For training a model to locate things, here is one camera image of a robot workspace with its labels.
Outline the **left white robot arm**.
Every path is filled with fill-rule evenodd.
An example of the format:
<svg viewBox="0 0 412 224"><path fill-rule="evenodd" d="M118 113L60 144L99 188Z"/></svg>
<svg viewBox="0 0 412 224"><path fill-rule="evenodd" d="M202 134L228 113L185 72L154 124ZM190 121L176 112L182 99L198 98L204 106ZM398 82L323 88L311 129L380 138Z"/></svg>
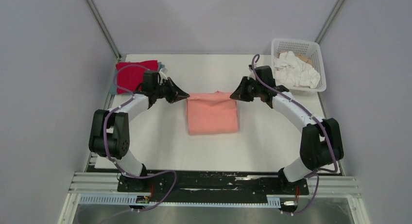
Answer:
<svg viewBox="0 0 412 224"><path fill-rule="evenodd" d="M231 134L239 131L238 107L230 93L197 93L191 97L162 72L147 70L142 83L131 98L109 110L95 111L89 139L91 152L111 161L120 173L129 177L130 186L137 192L145 191L149 176L144 165L129 151L130 120L151 108L157 100L168 103L185 100L188 134L191 136Z"/></svg>

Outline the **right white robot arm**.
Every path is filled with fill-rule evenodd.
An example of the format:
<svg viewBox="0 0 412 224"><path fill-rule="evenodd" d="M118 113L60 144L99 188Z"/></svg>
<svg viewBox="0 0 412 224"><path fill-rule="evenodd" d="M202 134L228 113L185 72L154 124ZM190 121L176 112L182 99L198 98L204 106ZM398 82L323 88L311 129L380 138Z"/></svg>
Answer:
<svg viewBox="0 0 412 224"><path fill-rule="evenodd" d="M269 66L249 65L249 70L250 75L242 78L239 97L248 102L260 98L301 133L299 155L279 170L278 189L288 194L296 189L298 180L317 172L338 172L338 161L344 155L338 122L314 114L289 89L276 85Z"/></svg>

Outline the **salmon pink t-shirt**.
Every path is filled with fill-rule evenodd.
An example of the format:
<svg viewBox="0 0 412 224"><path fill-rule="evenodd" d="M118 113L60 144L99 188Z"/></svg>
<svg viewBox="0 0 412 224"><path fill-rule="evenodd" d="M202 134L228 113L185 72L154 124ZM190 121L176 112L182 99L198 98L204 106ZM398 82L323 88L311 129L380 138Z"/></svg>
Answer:
<svg viewBox="0 0 412 224"><path fill-rule="evenodd" d="M187 98L189 135L228 134L239 131L238 109L230 93L191 93Z"/></svg>

